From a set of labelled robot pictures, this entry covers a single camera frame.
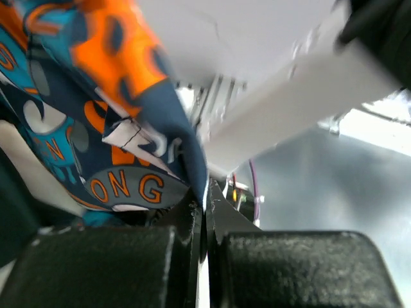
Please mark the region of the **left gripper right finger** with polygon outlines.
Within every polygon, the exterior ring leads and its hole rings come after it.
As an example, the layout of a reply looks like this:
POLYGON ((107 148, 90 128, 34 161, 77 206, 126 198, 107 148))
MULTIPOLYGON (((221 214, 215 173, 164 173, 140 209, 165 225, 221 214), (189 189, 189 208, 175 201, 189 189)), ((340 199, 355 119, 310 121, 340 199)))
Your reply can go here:
POLYGON ((205 212, 212 307, 401 307, 385 262, 350 231, 263 231, 211 180, 205 212))

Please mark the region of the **blue orange patterned shorts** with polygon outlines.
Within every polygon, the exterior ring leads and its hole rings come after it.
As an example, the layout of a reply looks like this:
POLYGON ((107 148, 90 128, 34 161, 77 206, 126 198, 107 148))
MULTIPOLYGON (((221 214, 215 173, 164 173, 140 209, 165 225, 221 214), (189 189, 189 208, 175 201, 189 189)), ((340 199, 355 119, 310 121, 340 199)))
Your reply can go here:
POLYGON ((204 152, 135 1, 2 1, 1 113, 88 226, 151 225, 192 191, 204 152))

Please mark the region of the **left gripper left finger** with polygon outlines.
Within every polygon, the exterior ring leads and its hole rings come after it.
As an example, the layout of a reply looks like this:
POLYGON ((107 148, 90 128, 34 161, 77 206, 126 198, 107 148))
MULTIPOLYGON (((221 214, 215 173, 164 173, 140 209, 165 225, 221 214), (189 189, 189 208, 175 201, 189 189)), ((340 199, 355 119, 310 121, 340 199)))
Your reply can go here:
POLYGON ((67 228, 34 237, 2 307, 195 307, 202 208, 192 192, 152 227, 67 228))

